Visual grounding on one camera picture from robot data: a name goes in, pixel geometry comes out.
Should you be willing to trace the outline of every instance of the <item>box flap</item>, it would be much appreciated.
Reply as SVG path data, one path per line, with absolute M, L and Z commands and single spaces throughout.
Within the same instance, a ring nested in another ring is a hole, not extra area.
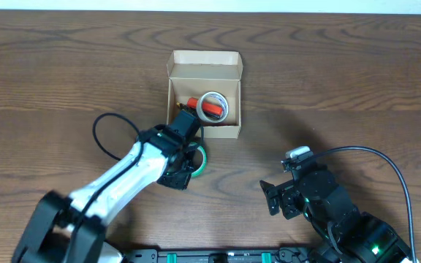
M 167 71 L 170 79 L 240 80 L 243 63 L 235 51 L 175 50 Z

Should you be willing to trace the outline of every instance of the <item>brown cardboard box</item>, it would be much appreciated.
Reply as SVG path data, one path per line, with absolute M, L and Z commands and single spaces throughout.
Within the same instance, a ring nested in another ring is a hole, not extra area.
M 175 50 L 167 63 L 167 124 L 178 114 L 178 102 L 216 91 L 228 101 L 229 113 L 221 123 L 203 123 L 205 138 L 238 138 L 241 129 L 240 79 L 243 63 L 238 52 Z

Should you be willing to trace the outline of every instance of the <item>table surface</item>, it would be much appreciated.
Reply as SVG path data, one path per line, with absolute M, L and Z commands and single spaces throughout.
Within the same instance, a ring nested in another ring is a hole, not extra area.
M 0 11 L 0 262 L 39 199 L 94 180 L 115 162 L 95 117 L 164 123 L 173 50 L 236 50 L 244 64 L 237 140 L 207 140 L 208 168 L 176 191 L 153 184 L 110 227 L 120 248 L 315 245 L 303 218 L 270 216 L 259 180 L 282 183 L 284 153 L 366 145 L 402 169 L 421 261 L 421 16 Z M 105 119 L 125 154 L 134 132 Z M 325 158 L 361 210 L 408 242 L 400 183 L 367 153 Z

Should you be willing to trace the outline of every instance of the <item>white tape roll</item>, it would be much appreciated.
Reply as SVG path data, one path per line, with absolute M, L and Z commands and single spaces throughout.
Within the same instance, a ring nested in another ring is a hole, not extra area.
M 216 99 L 220 103 L 220 105 L 222 107 L 222 110 L 223 110 L 220 119 L 213 120 L 213 119 L 208 118 L 204 114 L 204 111 L 202 110 L 202 103 L 204 102 L 204 100 L 207 97 L 214 98 L 214 99 Z M 199 118 L 201 120 L 205 121 L 205 122 L 208 122 L 208 123 L 219 123 L 219 122 L 224 121 L 225 118 L 227 118 L 227 116 L 228 116 L 228 102 L 225 99 L 225 97 L 222 94 L 220 94 L 219 92 L 215 92 L 215 91 L 207 92 L 206 94 L 202 95 L 199 98 L 199 100 L 197 101 L 196 112 L 197 112 L 197 116 L 199 116 Z

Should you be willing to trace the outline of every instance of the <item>robotic arm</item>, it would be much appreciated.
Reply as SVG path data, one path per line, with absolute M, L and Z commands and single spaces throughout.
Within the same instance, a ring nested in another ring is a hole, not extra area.
M 308 255 L 310 262 L 410 262 L 411 249 L 394 229 L 367 212 L 360 213 L 334 174 L 316 162 L 310 148 L 287 152 L 281 163 L 293 179 L 279 186 L 261 180 L 260 185 L 272 216 L 279 208 L 287 220 L 303 215 L 322 237 L 323 245 Z
M 141 133 L 130 152 L 100 178 L 62 197 L 47 193 L 37 205 L 12 262 L 121 262 L 105 243 L 111 221 L 137 193 L 156 182 L 184 190 L 194 171 L 189 147 L 200 128 L 196 115 L 181 110 L 169 126 Z M 70 240 L 62 229 L 71 232 Z

